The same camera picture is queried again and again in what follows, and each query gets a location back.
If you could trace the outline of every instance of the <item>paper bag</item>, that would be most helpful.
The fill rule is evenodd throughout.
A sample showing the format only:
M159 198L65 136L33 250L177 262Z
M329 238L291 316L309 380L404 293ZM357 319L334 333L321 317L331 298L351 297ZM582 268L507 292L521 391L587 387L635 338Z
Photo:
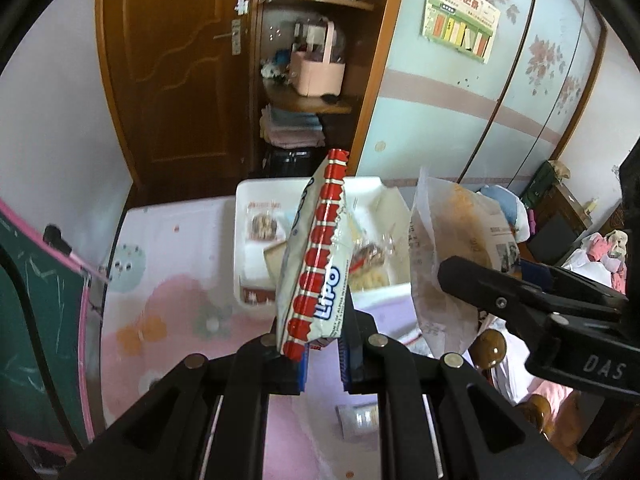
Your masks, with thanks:
M411 289L422 334L435 358L463 353L494 316L445 294L440 262L462 256L511 272L519 259L509 224L493 199L420 171L409 227Z

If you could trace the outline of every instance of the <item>sliding wardrobe door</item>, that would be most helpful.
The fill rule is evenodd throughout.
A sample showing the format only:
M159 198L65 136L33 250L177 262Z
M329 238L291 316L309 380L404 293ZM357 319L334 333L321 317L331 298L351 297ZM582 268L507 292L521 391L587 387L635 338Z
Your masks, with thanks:
M574 58L584 8L585 0L535 1L524 49L495 120L463 175L465 187L508 186L537 139L558 143L562 130L547 121Z
M500 22L487 64L422 35L426 0L402 0L357 175L457 180L504 89L532 0L487 0Z
M584 7L584 19L580 28L578 47L575 49L574 59L562 83L554 110L546 122L547 130L563 134L569 125L591 73L601 32L596 13L591 4L587 3ZM554 152L557 143L557 136L553 136L551 139L540 136L509 184L509 189L515 194L522 193L540 164Z

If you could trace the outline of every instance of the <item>wooden shelf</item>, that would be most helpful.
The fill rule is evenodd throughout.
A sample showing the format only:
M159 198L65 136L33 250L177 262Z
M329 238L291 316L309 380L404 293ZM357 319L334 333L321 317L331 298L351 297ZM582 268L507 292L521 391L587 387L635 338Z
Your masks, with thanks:
M353 9L373 10L373 4L361 2L359 0L265 0L265 3L296 3L296 2L315 2L319 4L338 5L343 7L353 7Z
M276 83L273 79L263 79L267 99L276 108L288 112L309 112L312 114L350 114L351 105L340 99L335 105L322 101L319 97L299 95L293 86Z

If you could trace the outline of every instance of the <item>silver bolt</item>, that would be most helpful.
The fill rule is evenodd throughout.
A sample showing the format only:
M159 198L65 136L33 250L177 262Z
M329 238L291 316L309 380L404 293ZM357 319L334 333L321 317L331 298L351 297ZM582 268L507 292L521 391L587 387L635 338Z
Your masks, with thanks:
M382 334L371 334L369 336L369 344L372 346L377 346L378 348L382 348L388 342L389 339L387 339L386 336Z
M556 323L558 323L558 325L569 324L569 320L567 318L565 318L564 316L560 316L560 314L556 314L555 312L553 314L550 314L549 317L553 319Z
M460 368L465 362L462 355L456 354L455 352L444 354L442 360L449 368Z
M202 354L189 354L184 358L184 365L189 370L195 370L196 368L200 368L204 363L207 362L207 358Z
M260 343L262 343L262 346L276 346L276 335L265 334L260 338Z

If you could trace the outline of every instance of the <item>green chalkboard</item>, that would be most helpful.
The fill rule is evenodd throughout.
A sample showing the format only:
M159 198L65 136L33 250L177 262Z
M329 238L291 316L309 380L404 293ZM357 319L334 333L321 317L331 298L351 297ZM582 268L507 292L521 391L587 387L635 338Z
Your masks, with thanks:
M27 286L56 390L74 432L85 445L78 380L78 325L86 279L47 253L1 211L0 244ZM30 439L69 444L42 384L17 293L2 269L0 424Z

